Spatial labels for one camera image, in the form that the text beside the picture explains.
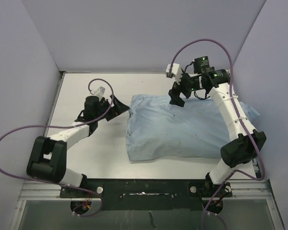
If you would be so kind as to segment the light blue pillowcase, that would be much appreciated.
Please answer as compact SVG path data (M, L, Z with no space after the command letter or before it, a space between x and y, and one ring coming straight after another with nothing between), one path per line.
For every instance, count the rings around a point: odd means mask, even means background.
M126 149L130 161L161 157L220 159L230 142L226 123L212 99L171 105L169 96L134 95L127 121Z

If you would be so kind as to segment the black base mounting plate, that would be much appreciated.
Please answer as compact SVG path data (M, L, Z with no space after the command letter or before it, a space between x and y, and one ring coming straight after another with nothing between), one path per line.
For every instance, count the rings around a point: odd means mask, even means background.
M92 195L62 188L61 198L102 198L105 211L114 210L202 210L213 198L212 207L222 208L232 197L230 183L213 185L204 179L87 179Z

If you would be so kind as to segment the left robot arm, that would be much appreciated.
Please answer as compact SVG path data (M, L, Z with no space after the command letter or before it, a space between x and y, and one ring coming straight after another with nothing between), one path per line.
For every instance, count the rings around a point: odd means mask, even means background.
M27 164L27 175L43 181L70 185L71 191L78 197L86 195L87 177L67 168L67 151L80 140L91 136L100 119L110 121L130 109L113 94L110 98L113 104L103 96L86 97L84 109L73 122L72 128L49 137L37 137Z

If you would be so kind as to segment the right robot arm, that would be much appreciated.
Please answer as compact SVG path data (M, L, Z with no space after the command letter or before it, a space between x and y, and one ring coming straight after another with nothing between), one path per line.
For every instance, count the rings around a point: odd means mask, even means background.
M194 59L191 65L194 76L186 73L179 64L168 64L166 75L175 79L168 92L169 103L183 107L185 101L181 95L189 98L198 90L205 90L205 97L215 102L225 121L230 142L221 147L221 160L206 175L204 184L205 192L215 196L221 191L221 184L234 171L258 156L266 141L266 135L257 131L244 113L238 96L230 85L230 74L225 69L216 70L211 67L207 56Z

